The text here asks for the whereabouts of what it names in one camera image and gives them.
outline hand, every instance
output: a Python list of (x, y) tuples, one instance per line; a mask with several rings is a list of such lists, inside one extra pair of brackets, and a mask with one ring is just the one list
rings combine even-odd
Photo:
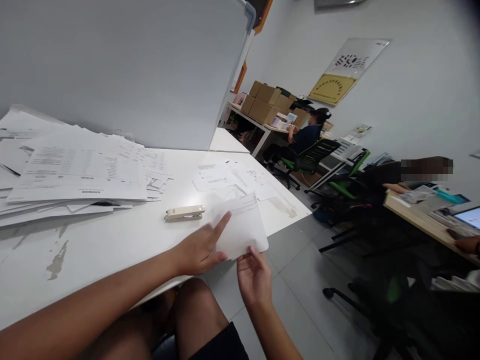
[(212, 251), (230, 217), (232, 213), (228, 211), (215, 227), (202, 226), (170, 250), (179, 275), (200, 275), (228, 259), (224, 252)]
[(265, 254), (249, 246), (250, 253), (240, 256), (236, 261), (238, 287), (245, 306), (272, 305), (272, 271)]
[(465, 237), (455, 240), (455, 245), (460, 250), (469, 254), (478, 254), (480, 236)]

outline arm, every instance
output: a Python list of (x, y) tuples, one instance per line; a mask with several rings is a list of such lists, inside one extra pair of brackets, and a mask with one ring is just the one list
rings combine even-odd
[(249, 250), (236, 263), (238, 286), (263, 352), (268, 360), (302, 359), (272, 303), (272, 272), (265, 254), (252, 246)]
[(384, 188), (390, 189), (398, 194), (405, 194), (408, 193), (410, 190), (407, 190), (406, 188), (400, 186), (399, 184), (382, 184)]
[(107, 276), (0, 331), (5, 359), (76, 358), (108, 326), (168, 280), (198, 275), (227, 256), (212, 253), (230, 220), (205, 225), (172, 249)]
[(455, 245), (463, 252), (480, 256), (480, 236), (471, 236), (455, 240)]
[(289, 125), (288, 126), (288, 143), (289, 144), (293, 144), (295, 142), (295, 140), (294, 140), (294, 130), (295, 130), (294, 125)]

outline poster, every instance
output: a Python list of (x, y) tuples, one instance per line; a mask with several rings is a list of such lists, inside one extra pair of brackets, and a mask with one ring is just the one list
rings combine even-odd
[(308, 97), (338, 105), (390, 41), (379, 38), (347, 39)]

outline white desk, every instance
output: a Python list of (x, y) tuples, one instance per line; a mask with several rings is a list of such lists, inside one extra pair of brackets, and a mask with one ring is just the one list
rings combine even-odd
[[(105, 216), (81, 215), (0, 228), (0, 330), (88, 284), (172, 248), (206, 224), (212, 205), (236, 187), (198, 192), (192, 173), (200, 164), (240, 161), (263, 174), (278, 192), (277, 197), (259, 204), (268, 236), (311, 214), (249, 154), (165, 150), (165, 155), (169, 168), (175, 169), (175, 180), (169, 181), (162, 201)], [(205, 205), (204, 219), (165, 223), (167, 209), (198, 204)], [(48, 280), (52, 268), (61, 271), (56, 279)], [(186, 279), (175, 278), (144, 300)]]
[(250, 151), (240, 141), (222, 127), (216, 128), (208, 151), (250, 154)]

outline dark hair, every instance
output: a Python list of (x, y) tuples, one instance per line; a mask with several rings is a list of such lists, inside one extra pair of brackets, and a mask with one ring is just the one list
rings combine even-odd
[(316, 118), (316, 123), (319, 125), (332, 117), (332, 113), (330, 113), (330, 110), (326, 107), (311, 110), (310, 115)]

